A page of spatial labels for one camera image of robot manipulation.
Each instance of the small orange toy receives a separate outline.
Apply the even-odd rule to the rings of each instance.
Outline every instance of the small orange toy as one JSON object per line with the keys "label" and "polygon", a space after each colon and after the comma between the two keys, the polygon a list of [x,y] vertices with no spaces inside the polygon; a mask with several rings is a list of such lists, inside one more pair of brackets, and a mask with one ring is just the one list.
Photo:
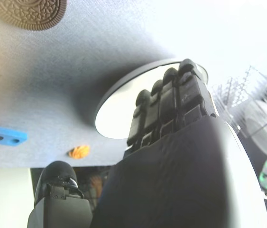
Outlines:
{"label": "small orange toy", "polygon": [[90,146],[78,146],[78,147],[75,147],[68,154],[72,158],[80,159],[80,158],[86,157],[89,154],[89,151],[90,151]]}

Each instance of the blue block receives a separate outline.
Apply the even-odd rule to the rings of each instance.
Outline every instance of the blue block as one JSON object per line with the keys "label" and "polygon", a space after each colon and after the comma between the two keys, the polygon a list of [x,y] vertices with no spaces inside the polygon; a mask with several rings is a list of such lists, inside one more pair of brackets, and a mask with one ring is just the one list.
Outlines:
{"label": "blue block", "polygon": [[28,139],[24,132],[0,127],[0,145],[18,146]]}

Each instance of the back of robotic hand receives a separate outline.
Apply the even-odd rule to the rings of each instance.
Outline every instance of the back of robotic hand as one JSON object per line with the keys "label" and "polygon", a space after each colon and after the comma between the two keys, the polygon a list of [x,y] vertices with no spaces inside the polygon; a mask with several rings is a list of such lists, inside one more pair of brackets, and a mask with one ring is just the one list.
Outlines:
{"label": "back of robotic hand", "polygon": [[[129,148],[111,169],[92,221],[79,212],[77,219],[88,222],[79,226],[70,219],[68,227],[91,222],[91,228],[267,228],[250,161],[200,78],[186,59],[178,70],[167,70],[151,92],[140,92]],[[44,225],[52,220],[48,216],[41,216],[46,228],[53,227]]]}

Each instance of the dish rack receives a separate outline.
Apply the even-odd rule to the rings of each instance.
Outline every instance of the dish rack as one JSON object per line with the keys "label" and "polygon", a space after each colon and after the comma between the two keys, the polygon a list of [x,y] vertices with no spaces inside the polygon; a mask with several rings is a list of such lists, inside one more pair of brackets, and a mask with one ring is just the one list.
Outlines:
{"label": "dish rack", "polygon": [[[267,102],[267,72],[262,73],[254,66],[249,66],[243,76],[229,78],[220,85],[209,88],[221,118],[228,122],[236,134],[242,133],[248,138],[267,126],[267,114],[257,104],[257,100]],[[245,113],[247,107],[255,110],[253,116]],[[248,128],[246,118],[257,122]]]}

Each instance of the brown cookie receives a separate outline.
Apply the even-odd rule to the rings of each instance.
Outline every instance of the brown cookie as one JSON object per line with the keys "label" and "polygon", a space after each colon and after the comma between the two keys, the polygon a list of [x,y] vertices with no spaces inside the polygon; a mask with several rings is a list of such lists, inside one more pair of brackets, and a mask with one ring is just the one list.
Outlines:
{"label": "brown cookie", "polygon": [[45,30],[63,18],[67,0],[0,0],[0,17],[27,30]]}

